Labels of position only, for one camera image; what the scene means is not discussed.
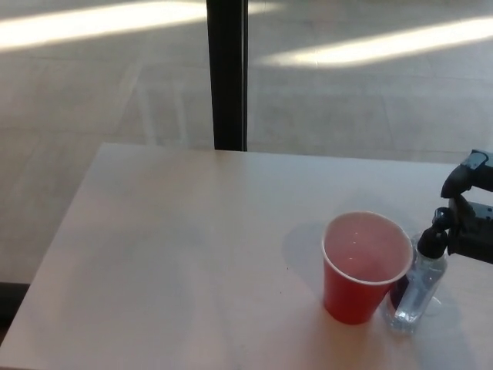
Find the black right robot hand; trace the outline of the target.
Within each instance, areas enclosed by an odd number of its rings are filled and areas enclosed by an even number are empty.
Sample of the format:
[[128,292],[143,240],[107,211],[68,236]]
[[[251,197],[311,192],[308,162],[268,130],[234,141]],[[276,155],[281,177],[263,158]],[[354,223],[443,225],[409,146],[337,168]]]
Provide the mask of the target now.
[[492,154],[472,150],[449,174],[441,188],[454,217],[449,229],[448,253],[492,262],[492,206],[469,202],[463,193],[478,188],[492,192]]

